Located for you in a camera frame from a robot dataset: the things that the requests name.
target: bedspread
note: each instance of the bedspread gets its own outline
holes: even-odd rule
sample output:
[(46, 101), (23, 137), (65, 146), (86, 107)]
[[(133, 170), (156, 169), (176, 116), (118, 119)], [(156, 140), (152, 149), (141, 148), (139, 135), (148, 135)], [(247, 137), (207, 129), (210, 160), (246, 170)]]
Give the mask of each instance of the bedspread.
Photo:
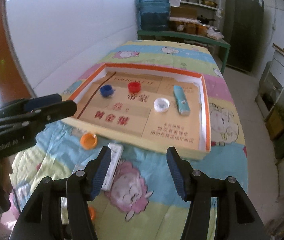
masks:
[[(247, 191), (242, 126), (227, 85), (207, 49), (168, 41), (129, 41), (111, 51), (102, 62), (165, 65), (203, 73), (209, 97), (212, 148), (203, 160), (189, 161), (193, 168), (210, 177), (234, 176)], [(84, 74), (64, 91), (63, 97), (68, 98), (85, 78)], [(85, 166), (111, 142), (98, 136), (97, 147), (86, 151), (80, 146), (80, 136), (77, 129), (55, 122), (37, 135), (35, 147), (17, 154), (11, 180), (21, 208), (44, 176), (53, 179), (70, 176), (76, 166)], [(166, 156), (123, 145), (111, 191), (102, 192), (89, 203), (97, 211), (94, 225), (98, 238), (180, 239), (189, 203), (183, 202), (176, 193)], [(66, 208), (62, 208), (62, 216), (67, 221)], [(214, 235), (215, 216), (213, 198), (208, 239)]]

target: blue gripper pad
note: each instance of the blue gripper pad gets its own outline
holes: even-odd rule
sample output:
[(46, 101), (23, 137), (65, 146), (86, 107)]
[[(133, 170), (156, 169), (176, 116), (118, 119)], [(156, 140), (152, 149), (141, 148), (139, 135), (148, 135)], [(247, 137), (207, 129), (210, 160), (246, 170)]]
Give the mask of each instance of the blue gripper pad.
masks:
[(189, 115), (190, 109), (189, 104), (186, 100), (183, 88), (180, 86), (174, 86), (174, 95), (176, 99), (176, 104), (181, 115)]
[(191, 182), (193, 168), (191, 164), (182, 160), (174, 147), (166, 151), (166, 161), (178, 195), (184, 201), (191, 201), (194, 198), (194, 185)]
[(100, 194), (107, 170), (111, 162), (111, 150), (109, 147), (102, 147), (98, 157), (88, 162), (84, 171), (87, 173), (87, 179), (91, 184), (91, 199), (95, 199)]

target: bottle cap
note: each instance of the bottle cap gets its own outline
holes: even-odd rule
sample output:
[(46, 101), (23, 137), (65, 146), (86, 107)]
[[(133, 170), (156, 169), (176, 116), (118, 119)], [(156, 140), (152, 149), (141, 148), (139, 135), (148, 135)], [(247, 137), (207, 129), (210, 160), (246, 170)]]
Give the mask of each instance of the bottle cap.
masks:
[(98, 144), (97, 136), (93, 133), (86, 133), (81, 137), (80, 144), (86, 150), (93, 149)]
[(157, 98), (154, 101), (154, 110), (158, 113), (164, 113), (168, 110), (170, 101), (166, 98)]
[(132, 94), (138, 93), (141, 91), (141, 83), (139, 82), (130, 82), (128, 84), (129, 92)]
[(101, 95), (102, 95), (104, 98), (107, 98), (107, 97), (113, 95), (114, 91), (115, 91), (115, 90), (112, 88), (111, 85), (105, 85), (105, 86), (102, 86), (102, 87), (100, 88)]
[(92, 206), (88, 206), (88, 211), (89, 211), (89, 214), (90, 214), (90, 217), (91, 217), (91, 220), (94, 221), (95, 220), (95, 217), (96, 217), (96, 211), (95, 211), (95, 208), (92, 207)]

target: screw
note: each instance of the screw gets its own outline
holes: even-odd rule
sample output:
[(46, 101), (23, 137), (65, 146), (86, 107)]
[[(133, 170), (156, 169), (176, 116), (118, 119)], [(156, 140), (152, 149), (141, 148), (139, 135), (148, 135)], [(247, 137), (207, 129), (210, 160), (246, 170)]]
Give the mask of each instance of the screw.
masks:
[(201, 176), (201, 172), (199, 171), (199, 170), (193, 170), (192, 171), (192, 175), (194, 175), (194, 176), (196, 176), (196, 177), (199, 177), (199, 176)]
[(227, 178), (227, 180), (228, 180), (230, 183), (235, 183), (235, 182), (236, 182), (236, 179), (235, 179), (234, 177), (232, 177), (232, 176), (229, 176), (229, 177)]
[(50, 180), (51, 180), (50, 177), (45, 177), (45, 178), (43, 179), (43, 183), (44, 183), (44, 184), (47, 184), (47, 183), (50, 182)]
[(76, 172), (76, 176), (78, 176), (78, 177), (82, 177), (82, 176), (84, 176), (84, 174), (85, 174), (85, 171), (83, 171), (83, 170), (79, 170), (79, 171)]

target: white bottle cap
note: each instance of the white bottle cap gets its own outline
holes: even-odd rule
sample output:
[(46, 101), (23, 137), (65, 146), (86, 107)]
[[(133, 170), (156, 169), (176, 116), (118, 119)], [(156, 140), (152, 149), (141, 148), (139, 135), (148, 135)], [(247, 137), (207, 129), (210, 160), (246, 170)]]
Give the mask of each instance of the white bottle cap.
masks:
[(158, 113), (164, 113), (168, 110), (170, 101), (166, 98), (157, 98), (154, 101), (154, 110)]

